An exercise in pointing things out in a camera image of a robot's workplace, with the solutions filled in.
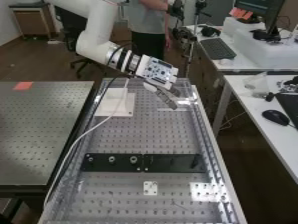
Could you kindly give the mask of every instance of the office chair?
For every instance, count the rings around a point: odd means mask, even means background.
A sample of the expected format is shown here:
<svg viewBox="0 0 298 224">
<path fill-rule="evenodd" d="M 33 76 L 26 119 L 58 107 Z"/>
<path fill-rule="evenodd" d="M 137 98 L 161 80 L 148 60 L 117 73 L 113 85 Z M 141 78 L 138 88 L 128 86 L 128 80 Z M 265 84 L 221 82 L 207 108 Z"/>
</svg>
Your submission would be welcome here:
<svg viewBox="0 0 298 224">
<path fill-rule="evenodd" d="M 56 11 L 56 19 L 62 23 L 62 33 L 64 39 L 66 43 L 66 48 L 70 52 L 76 51 L 76 44 L 80 33 L 85 30 L 86 27 L 86 18 L 76 15 L 74 13 L 66 11 L 60 7 L 54 7 Z M 88 58 L 82 58 L 70 62 L 70 68 L 76 68 L 76 64 L 82 63 L 80 68 L 76 71 L 77 78 L 81 78 L 81 71 L 86 67 L 88 64 L 94 64 L 101 70 L 101 66 Z"/>
</svg>

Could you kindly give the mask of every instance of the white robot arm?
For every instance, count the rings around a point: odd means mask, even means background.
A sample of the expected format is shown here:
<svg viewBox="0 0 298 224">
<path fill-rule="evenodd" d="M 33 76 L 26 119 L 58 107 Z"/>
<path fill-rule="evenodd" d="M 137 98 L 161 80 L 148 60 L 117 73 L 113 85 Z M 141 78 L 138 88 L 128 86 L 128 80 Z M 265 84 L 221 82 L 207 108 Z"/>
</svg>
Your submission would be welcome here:
<svg viewBox="0 0 298 224">
<path fill-rule="evenodd" d="M 112 43 L 109 38 L 118 4 L 108 0 L 48 0 L 48 2 L 88 18 L 86 29 L 77 40 L 77 53 L 130 76 L 142 78 L 145 88 L 157 94 L 171 109 L 175 109 L 177 106 L 164 91 L 178 96 L 178 91 L 171 86 L 177 80 L 178 69 L 153 57 L 133 54 L 125 48 L 114 53 L 120 46 Z"/>
</svg>

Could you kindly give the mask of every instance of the person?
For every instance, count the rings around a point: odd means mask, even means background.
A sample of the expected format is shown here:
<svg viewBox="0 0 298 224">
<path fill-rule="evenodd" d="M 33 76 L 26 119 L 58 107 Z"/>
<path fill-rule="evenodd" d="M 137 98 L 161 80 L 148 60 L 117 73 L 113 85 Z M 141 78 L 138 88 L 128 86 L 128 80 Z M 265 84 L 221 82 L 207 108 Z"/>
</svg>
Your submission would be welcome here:
<svg viewBox="0 0 298 224">
<path fill-rule="evenodd" d="M 174 8 L 166 0 L 130 0 L 128 7 L 133 53 L 164 60 L 164 49 L 170 49 L 169 14 Z"/>
</svg>

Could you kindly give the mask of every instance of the floor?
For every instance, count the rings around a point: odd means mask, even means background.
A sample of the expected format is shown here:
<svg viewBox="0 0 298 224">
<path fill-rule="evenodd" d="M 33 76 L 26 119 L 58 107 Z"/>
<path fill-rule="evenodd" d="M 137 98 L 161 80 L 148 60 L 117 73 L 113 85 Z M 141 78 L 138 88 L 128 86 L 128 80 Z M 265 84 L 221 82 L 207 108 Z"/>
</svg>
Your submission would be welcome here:
<svg viewBox="0 0 298 224">
<path fill-rule="evenodd" d="M 0 47 L 0 81 L 76 81 L 74 70 L 69 68 L 69 62 L 76 59 L 78 56 L 66 51 L 64 44 L 48 45 L 41 40 L 13 41 Z M 183 60 L 175 47 L 166 52 L 165 60 L 182 68 Z M 101 79 L 98 68 L 88 66 L 81 80 L 96 80 L 100 84 Z M 242 111 L 234 102 L 227 117 Z M 231 125 L 221 131 L 218 144 L 247 222 L 298 223 L 298 186 L 247 115 Z M 13 223 L 34 224 L 37 220 L 37 214 L 22 204 Z"/>
</svg>

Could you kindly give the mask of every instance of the optical breadboard table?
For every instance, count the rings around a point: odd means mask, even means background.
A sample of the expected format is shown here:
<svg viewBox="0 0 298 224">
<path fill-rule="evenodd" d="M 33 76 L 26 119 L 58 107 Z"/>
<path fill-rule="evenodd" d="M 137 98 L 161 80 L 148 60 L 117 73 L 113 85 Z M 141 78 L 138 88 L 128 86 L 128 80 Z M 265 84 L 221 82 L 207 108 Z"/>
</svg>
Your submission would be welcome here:
<svg viewBox="0 0 298 224">
<path fill-rule="evenodd" d="M 0 83 L 0 188 L 44 189 L 93 82 Z"/>
<path fill-rule="evenodd" d="M 124 83 L 118 80 L 112 87 Z M 195 87 L 178 79 L 175 88 L 182 96 L 173 111 L 141 80 L 130 80 L 134 116 L 113 117 L 84 139 L 40 224 L 246 223 Z M 102 119 L 94 117 L 92 126 Z M 100 172 L 106 155 L 114 157 L 113 169 Z M 144 158 L 144 163 L 124 172 L 128 155 L 138 161 Z M 205 169 L 189 172 L 179 163 L 181 170 L 169 170 L 175 161 L 194 155 Z M 165 161 L 162 166 L 154 167 L 156 159 Z M 96 163 L 93 172 L 88 162 Z"/>
</svg>

